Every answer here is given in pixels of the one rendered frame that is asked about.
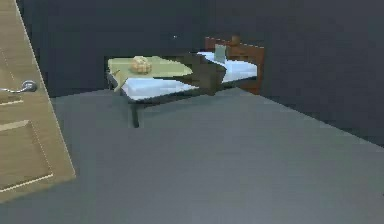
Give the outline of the bed with brown headboard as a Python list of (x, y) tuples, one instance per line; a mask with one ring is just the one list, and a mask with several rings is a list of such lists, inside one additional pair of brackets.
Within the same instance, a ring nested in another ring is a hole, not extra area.
[[(224, 63), (214, 60), (216, 44), (226, 46)], [(244, 44), (237, 35), (229, 40), (207, 37), (201, 50), (159, 57), (181, 62), (191, 68), (193, 73), (171, 78), (128, 79), (116, 93), (127, 99), (132, 126), (135, 128), (140, 126), (138, 111), (146, 107), (201, 95), (213, 96), (220, 91), (236, 87), (255, 95), (260, 92), (265, 49), (257, 45)], [(107, 60), (112, 58), (133, 58), (133, 56), (104, 58), (108, 86), (114, 91), (117, 82), (107, 68)]]

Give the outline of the pale green blanket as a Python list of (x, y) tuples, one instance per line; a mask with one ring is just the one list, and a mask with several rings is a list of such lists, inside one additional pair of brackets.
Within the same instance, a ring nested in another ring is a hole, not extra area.
[(135, 73), (130, 69), (133, 58), (112, 58), (107, 60), (107, 68), (117, 82), (117, 86), (114, 88), (115, 92), (120, 90), (128, 79), (132, 78), (171, 78), (193, 73), (191, 68), (175, 60), (165, 59), (159, 56), (144, 57), (152, 64), (152, 70), (147, 74)]

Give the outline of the tan round ball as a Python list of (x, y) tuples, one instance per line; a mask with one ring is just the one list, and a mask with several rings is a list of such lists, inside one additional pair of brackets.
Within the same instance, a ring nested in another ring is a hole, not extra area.
[(130, 69), (139, 74), (147, 74), (152, 70), (152, 64), (144, 56), (135, 56), (132, 59)]

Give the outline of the light wooden room door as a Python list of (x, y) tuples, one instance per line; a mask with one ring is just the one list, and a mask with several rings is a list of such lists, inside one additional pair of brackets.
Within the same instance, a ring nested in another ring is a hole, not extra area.
[(0, 203), (76, 177), (16, 0), (0, 0)]

